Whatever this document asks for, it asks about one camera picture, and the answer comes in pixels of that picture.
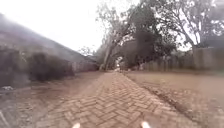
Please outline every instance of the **dirt ground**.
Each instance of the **dirt ground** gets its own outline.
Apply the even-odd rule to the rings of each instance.
[[[224,127],[223,76],[167,72],[127,72],[125,75],[202,126]]]

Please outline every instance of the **foliage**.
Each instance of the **foliage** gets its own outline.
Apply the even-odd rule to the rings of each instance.
[[[163,31],[184,36],[185,44],[192,47],[224,32],[223,20],[213,17],[218,15],[213,0],[148,0],[146,3],[156,12]]]
[[[19,51],[0,47],[0,86],[11,86],[14,77],[25,72],[24,65]]]
[[[79,49],[78,52],[81,53],[84,56],[88,56],[88,55],[93,55],[94,54],[94,51],[91,50],[91,48],[86,47],[86,46],[84,46],[81,49]]]
[[[110,10],[105,5],[99,11],[99,18],[108,25],[109,29],[109,33],[106,33],[109,54],[113,53],[112,50],[118,44],[124,44],[130,39],[137,40],[135,57],[129,57],[129,53],[125,53],[125,50],[120,52],[124,59],[130,62],[128,65],[136,65],[140,62],[156,59],[159,56],[169,54],[168,52],[175,49],[175,45],[170,47],[170,43],[159,33],[154,12],[143,3],[132,6],[127,12],[121,13],[120,17],[114,8]]]
[[[32,80],[46,81],[74,75],[72,65],[55,56],[36,53],[27,59],[28,73]]]
[[[224,34],[224,16],[219,10],[224,9],[217,1],[142,0],[120,14],[116,8],[104,4],[98,11],[98,20],[106,29],[104,65],[114,48],[130,39],[137,41],[134,57],[137,64],[169,55],[182,43],[189,43],[194,49],[211,38],[219,38]]]

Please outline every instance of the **wall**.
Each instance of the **wall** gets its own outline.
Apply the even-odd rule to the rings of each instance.
[[[200,48],[194,51],[196,69],[223,70],[224,48]]]
[[[164,71],[172,69],[224,70],[224,48],[198,48],[178,56],[162,57],[156,61],[143,63],[133,70]]]
[[[5,64],[5,60],[8,60],[7,57],[16,57],[19,61],[15,62],[15,59],[10,59],[7,61],[7,64],[15,63],[16,65],[22,64],[24,66],[23,56],[27,57],[35,53],[44,53],[71,62],[74,72],[93,71],[98,69],[97,63],[88,57],[11,22],[5,19],[2,15],[0,15],[0,48],[2,49],[0,51],[7,54],[4,55],[5,58],[1,56],[0,64]],[[0,68],[0,87],[12,84],[23,86],[26,83],[29,83],[26,73],[14,69],[6,70]]]
[[[10,22],[3,16],[0,16],[0,46],[16,49],[28,55],[42,52],[57,56],[72,62],[76,72],[96,70],[98,67],[96,62],[88,57],[40,36],[25,27]]]

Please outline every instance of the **tree trunk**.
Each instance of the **tree trunk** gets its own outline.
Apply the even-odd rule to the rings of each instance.
[[[113,43],[112,45],[110,45],[108,48],[107,48],[107,51],[106,51],[106,55],[104,57],[104,61],[103,61],[103,65],[101,67],[101,70],[107,70],[108,68],[108,62],[109,62],[109,59],[110,59],[110,55],[114,49],[114,46],[115,44]]]

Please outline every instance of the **brick paved road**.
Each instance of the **brick paved road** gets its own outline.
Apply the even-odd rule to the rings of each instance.
[[[152,128],[199,127],[122,74],[101,74],[88,84],[77,95],[71,93],[71,88],[64,88],[63,95],[69,93],[57,102],[39,107],[42,110],[34,109],[32,123],[26,127],[72,128],[80,123],[81,128],[139,128],[142,121],[149,122]],[[4,122],[1,118],[0,126],[6,127]]]

